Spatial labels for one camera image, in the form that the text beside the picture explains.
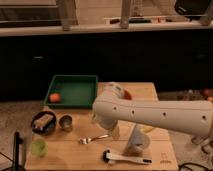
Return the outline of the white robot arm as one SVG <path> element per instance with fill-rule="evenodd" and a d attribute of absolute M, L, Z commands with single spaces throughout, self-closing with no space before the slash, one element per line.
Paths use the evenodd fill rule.
<path fill-rule="evenodd" d="M 109 82 L 92 110 L 106 130 L 121 120 L 213 139 L 213 104 L 209 101 L 128 100 L 123 86 Z"/>

